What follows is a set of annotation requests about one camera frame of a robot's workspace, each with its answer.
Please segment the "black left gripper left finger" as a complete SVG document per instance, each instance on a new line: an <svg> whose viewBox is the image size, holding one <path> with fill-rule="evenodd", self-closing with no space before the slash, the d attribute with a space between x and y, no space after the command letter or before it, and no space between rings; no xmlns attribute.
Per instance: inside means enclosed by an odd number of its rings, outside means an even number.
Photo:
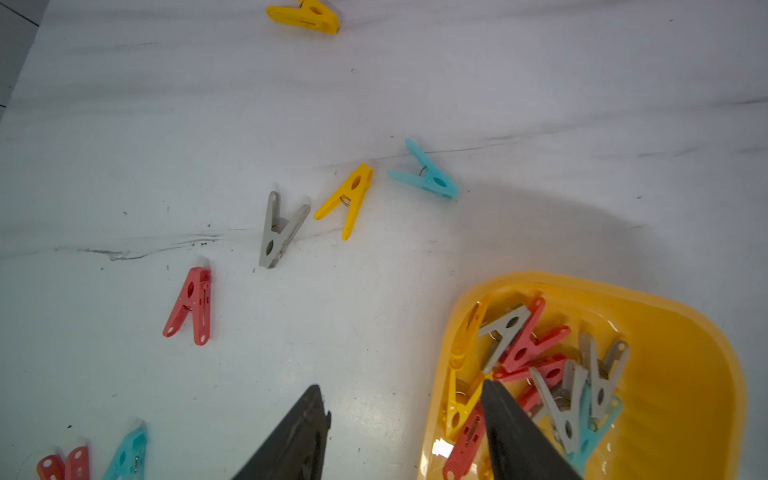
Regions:
<svg viewBox="0 0 768 480"><path fill-rule="evenodd" d="M321 480L332 414L309 386L234 480Z"/></svg>

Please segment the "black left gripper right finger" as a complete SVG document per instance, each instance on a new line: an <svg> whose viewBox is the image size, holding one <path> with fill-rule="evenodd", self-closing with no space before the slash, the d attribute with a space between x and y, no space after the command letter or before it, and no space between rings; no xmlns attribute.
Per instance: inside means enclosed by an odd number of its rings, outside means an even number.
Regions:
<svg viewBox="0 0 768 480"><path fill-rule="evenodd" d="M580 479L501 383L483 382L481 404L496 480Z"/></svg>

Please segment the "yellow storage box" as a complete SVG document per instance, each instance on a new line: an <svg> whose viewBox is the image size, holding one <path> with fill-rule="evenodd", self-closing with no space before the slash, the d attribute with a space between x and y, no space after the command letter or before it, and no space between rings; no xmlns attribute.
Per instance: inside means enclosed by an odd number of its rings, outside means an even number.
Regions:
<svg viewBox="0 0 768 480"><path fill-rule="evenodd" d="M421 479L438 479L452 441L445 436L450 349L470 308L484 296L499 315L542 296L541 329L567 325L588 332L605 351L629 343L617 387L623 411L586 464L589 479L734 479L746 415L746 384L725 335L683 304L642 292L542 272L517 272L478 284L454 304L435 376ZM458 378L479 372L488 340L479 340Z"/></svg>

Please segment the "grey clothespin front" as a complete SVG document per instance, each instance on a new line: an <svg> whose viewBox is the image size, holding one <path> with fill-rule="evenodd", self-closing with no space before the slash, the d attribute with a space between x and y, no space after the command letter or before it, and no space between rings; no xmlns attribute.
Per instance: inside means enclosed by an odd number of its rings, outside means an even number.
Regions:
<svg viewBox="0 0 768 480"><path fill-rule="evenodd" d="M623 339L616 340L600 359L595 339L583 332L579 336L579 349L581 364L588 370L591 386L590 418L601 421L629 359L630 346Z"/></svg>

